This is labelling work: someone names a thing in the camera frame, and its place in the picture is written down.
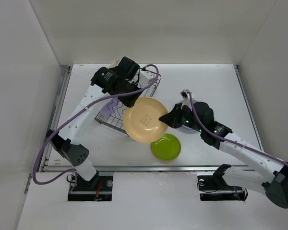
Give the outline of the large purple plate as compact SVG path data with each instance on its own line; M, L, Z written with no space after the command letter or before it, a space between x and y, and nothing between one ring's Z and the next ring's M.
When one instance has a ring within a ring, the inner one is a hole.
M112 98L102 107L99 113L103 117L109 117L110 115L114 114L122 105L122 102L119 101L117 97Z

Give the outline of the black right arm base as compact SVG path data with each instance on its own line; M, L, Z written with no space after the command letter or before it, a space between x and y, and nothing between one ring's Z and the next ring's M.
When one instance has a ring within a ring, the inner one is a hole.
M197 188L201 201L246 201L248 190L229 186L213 175L198 175Z

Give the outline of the small purple plate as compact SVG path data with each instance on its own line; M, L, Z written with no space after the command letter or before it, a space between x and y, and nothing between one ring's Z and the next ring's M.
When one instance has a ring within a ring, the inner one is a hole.
M183 122L179 130L186 134L195 134L197 132L201 132L201 126L197 123L197 120L192 111L192 104L188 102L188 108L183 108Z

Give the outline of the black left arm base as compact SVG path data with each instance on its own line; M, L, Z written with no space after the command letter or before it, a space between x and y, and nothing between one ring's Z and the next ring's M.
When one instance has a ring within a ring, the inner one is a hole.
M68 201L112 201L113 173L103 172L94 188L90 188L80 176L69 174Z

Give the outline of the green plate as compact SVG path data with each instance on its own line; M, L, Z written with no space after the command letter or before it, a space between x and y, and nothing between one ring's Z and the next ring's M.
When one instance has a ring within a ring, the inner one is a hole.
M181 143L173 134L164 134L160 139L151 143L152 154L159 160L175 160L181 152Z

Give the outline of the orange plate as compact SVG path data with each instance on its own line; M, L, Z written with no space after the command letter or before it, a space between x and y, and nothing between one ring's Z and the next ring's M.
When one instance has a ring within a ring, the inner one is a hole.
M158 159L156 158L155 161L157 161L158 163L160 164L174 164L176 162L176 160L170 160L170 161L164 161L164 160L161 160L161 159Z

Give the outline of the beige plate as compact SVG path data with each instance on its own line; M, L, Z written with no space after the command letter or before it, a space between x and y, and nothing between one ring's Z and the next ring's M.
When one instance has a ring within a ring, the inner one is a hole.
M151 97L138 98L134 106L124 112L125 131L129 137L138 142L157 141L168 129L168 125L159 121L159 118L167 113L167 108L159 100Z

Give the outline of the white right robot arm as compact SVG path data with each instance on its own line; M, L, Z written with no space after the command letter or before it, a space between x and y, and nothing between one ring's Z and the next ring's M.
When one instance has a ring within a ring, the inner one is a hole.
M265 195L278 207L288 208L288 161L256 149L229 127L217 122L207 103L195 102L191 106L178 103L159 121L174 129L186 126L199 131L207 145L237 158L253 169L245 172L222 164L214 172L215 187L244 187Z

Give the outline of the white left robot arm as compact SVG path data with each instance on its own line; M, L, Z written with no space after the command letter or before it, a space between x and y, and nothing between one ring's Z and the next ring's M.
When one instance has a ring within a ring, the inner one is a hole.
M74 167L87 190L96 188L99 173L88 158L89 150L81 144L82 138L107 100L117 98L127 107L134 105L143 91L132 82L139 69L140 66L128 57L115 65L99 68L67 121L57 130L47 132L51 146Z

